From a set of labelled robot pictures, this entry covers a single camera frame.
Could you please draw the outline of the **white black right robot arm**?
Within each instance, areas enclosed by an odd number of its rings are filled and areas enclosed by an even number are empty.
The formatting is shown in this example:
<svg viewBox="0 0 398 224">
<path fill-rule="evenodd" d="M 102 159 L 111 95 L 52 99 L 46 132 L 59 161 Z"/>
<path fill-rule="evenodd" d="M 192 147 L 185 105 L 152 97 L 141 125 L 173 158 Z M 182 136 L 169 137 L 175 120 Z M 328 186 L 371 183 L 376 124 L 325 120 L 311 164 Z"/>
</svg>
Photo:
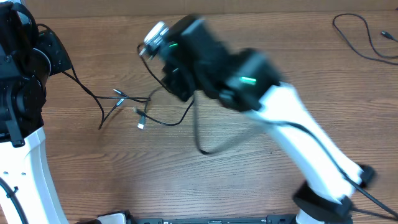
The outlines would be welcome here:
<svg viewBox="0 0 398 224">
<path fill-rule="evenodd" d="M 158 23 L 145 39 L 164 61 L 164 84 L 181 100 L 197 90 L 261 125 L 295 162 L 305 182 L 293 196 L 297 223 L 351 223 L 351 196 L 374 171 L 349 159 L 318 125 L 296 89 L 260 51 L 230 52 L 197 15 Z"/>
</svg>

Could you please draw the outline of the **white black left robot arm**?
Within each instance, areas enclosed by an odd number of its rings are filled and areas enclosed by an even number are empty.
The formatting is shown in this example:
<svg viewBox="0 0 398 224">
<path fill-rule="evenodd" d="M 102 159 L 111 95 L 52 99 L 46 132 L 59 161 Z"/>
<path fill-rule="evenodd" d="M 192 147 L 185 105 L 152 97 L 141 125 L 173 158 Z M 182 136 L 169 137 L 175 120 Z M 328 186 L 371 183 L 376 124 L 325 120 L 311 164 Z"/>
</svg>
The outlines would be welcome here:
<svg viewBox="0 0 398 224">
<path fill-rule="evenodd" d="M 1 1 L 1 208 L 8 223 L 67 223 L 47 162 L 42 108 L 63 44 L 23 1 Z"/>
</svg>

